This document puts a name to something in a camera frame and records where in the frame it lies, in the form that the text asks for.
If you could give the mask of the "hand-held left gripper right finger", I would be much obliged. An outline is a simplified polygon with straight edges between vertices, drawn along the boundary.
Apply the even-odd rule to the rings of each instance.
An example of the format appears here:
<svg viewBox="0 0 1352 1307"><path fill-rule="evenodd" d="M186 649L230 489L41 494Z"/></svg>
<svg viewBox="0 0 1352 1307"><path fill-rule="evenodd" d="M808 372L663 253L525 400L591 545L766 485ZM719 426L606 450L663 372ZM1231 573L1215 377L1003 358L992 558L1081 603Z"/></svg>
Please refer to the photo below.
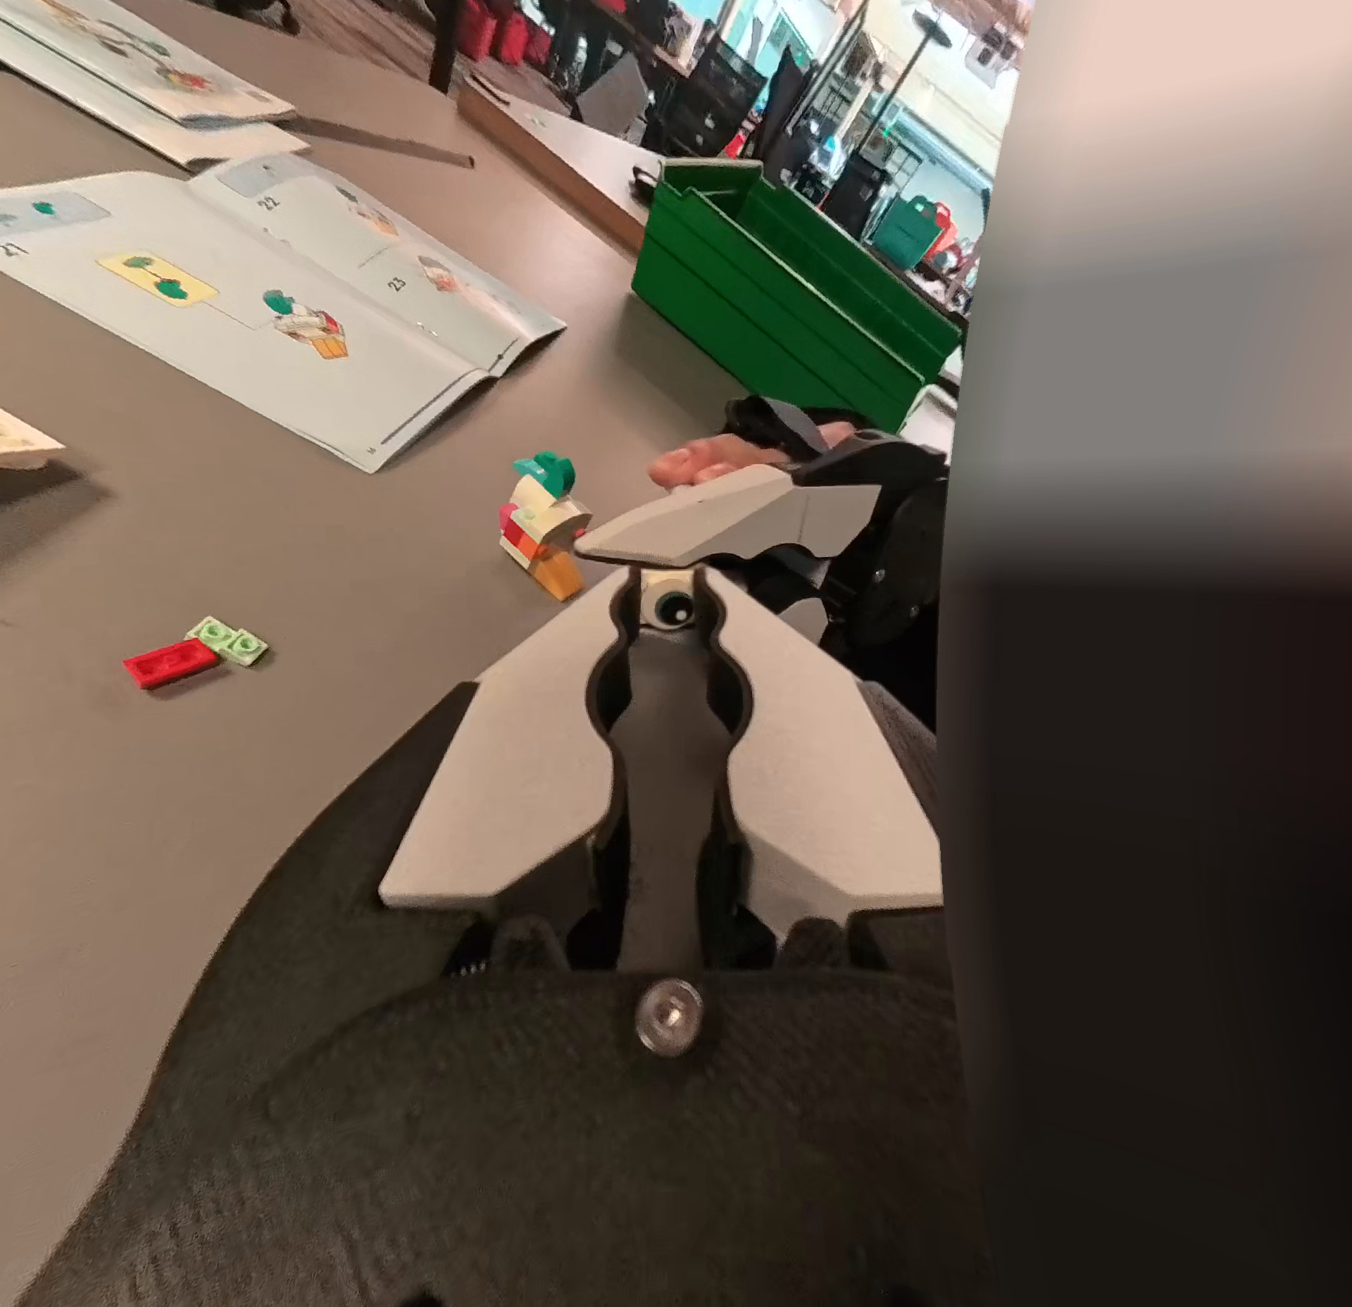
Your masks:
<svg viewBox="0 0 1352 1307"><path fill-rule="evenodd" d="M939 838L855 676L716 569L716 670L735 684L726 796L740 901L771 933L940 909Z"/></svg>

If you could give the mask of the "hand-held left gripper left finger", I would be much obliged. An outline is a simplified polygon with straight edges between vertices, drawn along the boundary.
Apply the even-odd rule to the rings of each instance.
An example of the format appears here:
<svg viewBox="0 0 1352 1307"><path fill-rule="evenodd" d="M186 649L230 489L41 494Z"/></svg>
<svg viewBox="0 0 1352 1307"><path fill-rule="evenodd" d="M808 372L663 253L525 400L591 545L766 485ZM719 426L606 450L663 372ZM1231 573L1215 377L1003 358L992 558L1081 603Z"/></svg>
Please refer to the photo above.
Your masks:
<svg viewBox="0 0 1352 1307"><path fill-rule="evenodd" d="M621 568L467 686L380 883L390 909L596 909L627 820L638 573Z"/></svg>

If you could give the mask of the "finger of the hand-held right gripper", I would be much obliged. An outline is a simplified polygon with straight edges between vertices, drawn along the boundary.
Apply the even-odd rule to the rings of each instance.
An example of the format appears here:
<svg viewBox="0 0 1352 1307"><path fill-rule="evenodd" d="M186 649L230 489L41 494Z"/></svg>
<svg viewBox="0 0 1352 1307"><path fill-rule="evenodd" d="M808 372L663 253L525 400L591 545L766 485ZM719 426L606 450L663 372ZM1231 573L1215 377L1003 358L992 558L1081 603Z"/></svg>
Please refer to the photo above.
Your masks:
<svg viewBox="0 0 1352 1307"><path fill-rule="evenodd" d="M693 568L714 557L753 560L777 548L842 555L869 526L876 484L800 485L756 466L684 487L588 531L583 558L642 568Z"/></svg>

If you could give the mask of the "white lego eye brick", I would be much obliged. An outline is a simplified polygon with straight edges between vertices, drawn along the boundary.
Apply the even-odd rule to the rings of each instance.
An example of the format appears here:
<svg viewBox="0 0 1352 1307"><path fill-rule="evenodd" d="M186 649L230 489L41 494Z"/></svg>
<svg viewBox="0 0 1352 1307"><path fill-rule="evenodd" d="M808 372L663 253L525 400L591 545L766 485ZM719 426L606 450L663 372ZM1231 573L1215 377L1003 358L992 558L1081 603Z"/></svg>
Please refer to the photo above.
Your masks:
<svg viewBox="0 0 1352 1307"><path fill-rule="evenodd" d="M682 632L698 616L695 576L690 569L643 569L640 573L640 624L653 632Z"/></svg>

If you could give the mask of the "small colourful lego model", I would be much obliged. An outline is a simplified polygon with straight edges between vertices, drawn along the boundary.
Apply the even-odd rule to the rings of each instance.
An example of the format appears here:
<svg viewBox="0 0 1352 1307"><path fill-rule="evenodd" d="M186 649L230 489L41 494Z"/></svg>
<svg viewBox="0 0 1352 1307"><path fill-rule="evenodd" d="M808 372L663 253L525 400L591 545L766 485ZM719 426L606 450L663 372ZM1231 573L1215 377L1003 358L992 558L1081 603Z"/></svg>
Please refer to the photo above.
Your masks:
<svg viewBox="0 0 1352 1307"><path fill-rule="evenodd" d="M517 484L499 510L499 545L559 603L583 592L574 548L593 523L574 487L577 471L567 456L540 452L514 463Z"/></svg>

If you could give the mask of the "light green lego plate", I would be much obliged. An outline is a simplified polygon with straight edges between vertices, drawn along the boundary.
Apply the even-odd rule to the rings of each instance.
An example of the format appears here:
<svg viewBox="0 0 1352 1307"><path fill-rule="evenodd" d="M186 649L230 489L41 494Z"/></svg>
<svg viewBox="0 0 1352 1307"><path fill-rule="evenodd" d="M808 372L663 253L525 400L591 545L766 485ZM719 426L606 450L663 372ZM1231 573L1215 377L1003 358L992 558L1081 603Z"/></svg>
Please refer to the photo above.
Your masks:
<svg viewBox="0 0 1352 1307"><path fill-rule="evenodd" d="M196 623L188 639L202 642L213 655L239 668L257 668L270 652L268 642L212 616Z"/></svg>

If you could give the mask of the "red lego plate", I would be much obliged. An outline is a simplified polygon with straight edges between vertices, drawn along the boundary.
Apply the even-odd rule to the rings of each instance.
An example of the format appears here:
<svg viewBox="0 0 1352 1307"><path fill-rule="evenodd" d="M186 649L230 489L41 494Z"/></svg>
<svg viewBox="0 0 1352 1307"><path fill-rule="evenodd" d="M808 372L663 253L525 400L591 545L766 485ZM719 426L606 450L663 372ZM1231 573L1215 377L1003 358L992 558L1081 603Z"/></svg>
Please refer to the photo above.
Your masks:
<svg viewBox="0 0 1352 1307"><path fill-rule="evenodd" d="M222 657L199 639L180 641L121 662L139 691L160 691L222 666Z"/></svg>

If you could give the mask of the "open lego instruction booklet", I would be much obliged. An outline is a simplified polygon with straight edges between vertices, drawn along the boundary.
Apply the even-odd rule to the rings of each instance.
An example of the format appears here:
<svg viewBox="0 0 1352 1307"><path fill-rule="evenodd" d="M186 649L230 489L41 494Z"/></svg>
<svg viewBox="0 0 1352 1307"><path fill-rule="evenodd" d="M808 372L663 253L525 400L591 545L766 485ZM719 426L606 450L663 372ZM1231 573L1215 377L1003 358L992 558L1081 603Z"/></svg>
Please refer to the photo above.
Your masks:
<svg viewBox="0 0 1352 1307"><path fill-rule="evenodd" d="M5 188L2 212L3 275L365 474L566 332L293 154Z"/></svg>

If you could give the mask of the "white lego plate assembly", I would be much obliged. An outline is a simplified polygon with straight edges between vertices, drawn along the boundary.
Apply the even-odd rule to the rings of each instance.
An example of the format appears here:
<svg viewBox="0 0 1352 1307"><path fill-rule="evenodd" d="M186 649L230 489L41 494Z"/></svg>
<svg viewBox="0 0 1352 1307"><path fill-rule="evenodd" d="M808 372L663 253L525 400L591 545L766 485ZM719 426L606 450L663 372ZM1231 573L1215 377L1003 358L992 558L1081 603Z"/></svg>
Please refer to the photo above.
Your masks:
<svg viewBox="0 0 1352 1307"><path fill-rule="evenodd" d="M7 473L41 471L66 452L58 440L3 410L0 445L0 468Z"/></svg>

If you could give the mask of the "closed lego instruction booklet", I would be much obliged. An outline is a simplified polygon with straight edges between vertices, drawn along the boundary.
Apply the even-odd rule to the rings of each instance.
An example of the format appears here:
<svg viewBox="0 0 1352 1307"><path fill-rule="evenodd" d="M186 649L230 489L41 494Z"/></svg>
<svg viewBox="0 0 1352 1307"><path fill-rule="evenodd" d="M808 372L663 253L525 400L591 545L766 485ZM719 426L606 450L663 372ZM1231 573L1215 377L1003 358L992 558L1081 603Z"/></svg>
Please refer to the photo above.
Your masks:
<svg viewBox="0 0 1352 1307"><path fill-rule="evenodd" d="M112 0L2 0L2 64L191 174L310 149L289 103Z"/></svg>

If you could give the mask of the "person's right hand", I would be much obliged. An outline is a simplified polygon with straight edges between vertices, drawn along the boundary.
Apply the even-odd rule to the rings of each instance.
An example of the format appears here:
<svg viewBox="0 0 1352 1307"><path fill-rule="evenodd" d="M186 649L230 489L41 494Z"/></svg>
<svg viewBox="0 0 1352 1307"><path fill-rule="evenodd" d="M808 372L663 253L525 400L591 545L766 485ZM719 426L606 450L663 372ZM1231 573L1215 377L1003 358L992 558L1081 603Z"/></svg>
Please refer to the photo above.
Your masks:
<svg viewBox="0 0 1352 1307"><path fill-rule="evenodd" d="M792 413L785 422L776 414L735 403L719 435L692 440L656 458L648 476L664 490L696 487L750 468L793 469L840 447L856 432L851 421L819 424Z"/></svg>

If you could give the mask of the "green plastic bin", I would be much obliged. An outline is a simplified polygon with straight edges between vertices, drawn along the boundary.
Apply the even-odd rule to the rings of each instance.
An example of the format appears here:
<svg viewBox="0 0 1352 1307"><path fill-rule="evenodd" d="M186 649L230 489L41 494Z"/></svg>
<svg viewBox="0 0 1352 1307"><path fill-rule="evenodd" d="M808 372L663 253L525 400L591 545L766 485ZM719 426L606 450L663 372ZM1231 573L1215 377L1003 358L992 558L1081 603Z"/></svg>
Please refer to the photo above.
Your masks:
<svg viewBox="0 0 1352 1307"><path fill-rule="evenodd" d="M756 162L663 162L632 288L751 395L889 432L963 340Z"/></svg>

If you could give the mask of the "teal bag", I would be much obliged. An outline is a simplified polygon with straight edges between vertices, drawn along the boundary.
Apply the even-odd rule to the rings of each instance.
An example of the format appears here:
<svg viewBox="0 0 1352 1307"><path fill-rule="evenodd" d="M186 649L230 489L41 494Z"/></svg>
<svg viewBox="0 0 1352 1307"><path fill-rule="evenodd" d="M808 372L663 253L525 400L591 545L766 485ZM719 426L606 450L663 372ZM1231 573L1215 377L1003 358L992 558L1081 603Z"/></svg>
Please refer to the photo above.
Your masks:
<svg viewBox="0 0 1352 1307"><path fill-rule="evenodd" d="M869 246L902 271L921 264L950 225L947 206L923 196L893 199L874 227Z"/></svg>

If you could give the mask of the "wooden table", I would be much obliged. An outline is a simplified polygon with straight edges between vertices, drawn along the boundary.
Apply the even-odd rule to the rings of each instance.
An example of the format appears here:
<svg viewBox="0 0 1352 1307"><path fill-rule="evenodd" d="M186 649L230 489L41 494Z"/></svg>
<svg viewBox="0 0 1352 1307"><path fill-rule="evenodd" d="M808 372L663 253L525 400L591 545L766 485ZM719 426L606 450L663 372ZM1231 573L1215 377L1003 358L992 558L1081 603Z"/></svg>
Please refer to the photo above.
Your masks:
<svg viewBox="0 0 1352 1307"><path fill-rule="evenodd" d="M482 78L464 80L456 99L461 117L522 167L551 201L617 251L638 258L663 157L504 94Z"/></svg>

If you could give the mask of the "black office chair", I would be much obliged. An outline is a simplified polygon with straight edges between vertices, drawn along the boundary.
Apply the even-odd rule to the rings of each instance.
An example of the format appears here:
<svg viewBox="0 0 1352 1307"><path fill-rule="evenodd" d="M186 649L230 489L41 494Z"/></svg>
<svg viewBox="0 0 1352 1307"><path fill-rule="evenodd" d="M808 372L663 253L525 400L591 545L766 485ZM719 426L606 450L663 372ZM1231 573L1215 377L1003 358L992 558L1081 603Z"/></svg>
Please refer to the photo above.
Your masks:
<svg viewBox="0 0 1352 1307"><path fill-rule="evenodd" d="M664 156L711 161L722 154L742 132L766 86L764 75L719 35L713 35L667 106Z"/></svg>

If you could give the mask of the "red bags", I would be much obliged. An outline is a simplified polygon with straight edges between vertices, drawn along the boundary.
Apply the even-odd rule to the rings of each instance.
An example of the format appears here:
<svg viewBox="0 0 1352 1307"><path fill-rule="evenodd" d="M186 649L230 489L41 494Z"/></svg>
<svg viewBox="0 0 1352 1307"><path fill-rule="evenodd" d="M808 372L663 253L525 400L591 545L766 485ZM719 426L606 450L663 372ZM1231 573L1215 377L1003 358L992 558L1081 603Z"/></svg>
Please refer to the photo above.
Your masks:
<svg viewBox="0 0 1352 1307"><path fill-rule="evenodd" d="M462 4L454 48L472 62L493 59L506 67L545 70L551 46L551 33L517 9L498 17L483 0Z"/></svg>

